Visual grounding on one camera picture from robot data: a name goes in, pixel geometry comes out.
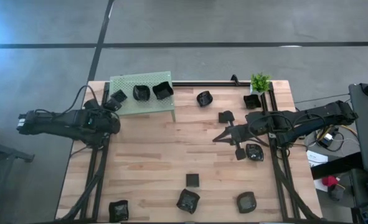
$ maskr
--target potted plant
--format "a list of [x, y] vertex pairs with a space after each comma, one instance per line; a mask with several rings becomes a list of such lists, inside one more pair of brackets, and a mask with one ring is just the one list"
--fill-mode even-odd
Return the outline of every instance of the potted plant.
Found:
[[269, 75], [264, 75], [262, 72], [256, 75], [252, 74], [250, 94], [260, 96], [263, 92], [268, 91], [270, 89], [270, 78]]

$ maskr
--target concrete floor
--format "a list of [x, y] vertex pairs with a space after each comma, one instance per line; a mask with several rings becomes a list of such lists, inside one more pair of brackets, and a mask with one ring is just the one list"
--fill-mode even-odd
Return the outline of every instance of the concrete floor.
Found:
[[[0, 44], [96, 43], [107, 2], [0, 1]], [[105, 43], [345, 41], [368, 41], [368, 0], [116, 0], [105, 38]], [[87, 82], [94, 51], [0, 49], [0, 143], [35, 154], [31, 164], [14, 164], [0, 200], [0, 223], [54, 218], [72, 141], [19, 135], [17, 117], [36, 108], [69, 107]], [[289, 80], [293, 98], [303, 101], [367, 83], [368, 47], [103, 49], [95, 80], [165, 70], [174, 80], [228, 80], [232, 74], [245, 80], [263, 71]], [[296, 106], [303, 110], [348, 98]], [[357, 151], [346, 147], [346, 154]], [[348, 208], [320, 200], [324, 217], [351, 221]]]

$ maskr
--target wooden tabletop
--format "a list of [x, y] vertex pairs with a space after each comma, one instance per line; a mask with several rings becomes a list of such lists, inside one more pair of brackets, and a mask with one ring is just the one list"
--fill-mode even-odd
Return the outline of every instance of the wooden tabletop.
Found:
[[[89, 82], [98, 100], [102, 99], [104, 84]], [[273, 86], [278, 109], [295, 111], [288, 81], [273, 81]], [[205, 90], [214, 100], [208, 107], [200, 108], [196, 96]], [[254, 111], [247, 110], [243, 102], [243, 95], [248, 92], [248, 87], [174, 87], [176, 123], [169, 112], [122, 116], [121, 131], [111, 136], [98, 221], [107, 222], [109, 203], [119, 200], [128, 200], [132, 222], [281, 221], [270, 149], [262, 147], [263, 162], [237, 161], [233, 146], [212, 142], [226, 127], [218, 123], [218, 112], [230, 110], [235, 124], [246, 123], [245, 115]], [[87, 90], [85, 101], [91, 98]], [[267, 102], [271, 111], [268, 95]], [[82, 147], [83, 143], [74, 142], [72, 150]], [[290, 150], [295, 189], [321, 217], [305, 148]], [[90, 154], [90, 150], [82, 151], [70, 159], [57, 218], [64, 216], [83, 192]], [[200, 187], [186, 188], [186, 174], [199, 174]], [[185, 188], [201, 197], [193, 215], [176, 207]], [[240, 214], [235, 200], [246, 191], [254, 192], [257, 208]], [[290, 211], [287, 193], [286, 204]]]

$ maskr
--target green perforated shelf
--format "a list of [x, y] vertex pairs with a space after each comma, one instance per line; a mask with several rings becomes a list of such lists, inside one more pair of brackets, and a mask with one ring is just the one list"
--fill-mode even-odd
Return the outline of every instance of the green perforated shelf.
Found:
[[[123, 90], [127, 99], [121, 103], [122, 107], [117, 111], [118, 115], [155, 113], [162, 111], [174, 111], [174, 95], [163, 100], [158, 100], [153, 93], [152, 87], [162, 82], [171, 82], [171, 72], [153, 72], [136, 75], [120, 75], [110, 77], [110, 94]], [[133, 97], [135, 85], [146, 85], [151, 90], [151, 97], [148, 101], [137, 101]]]

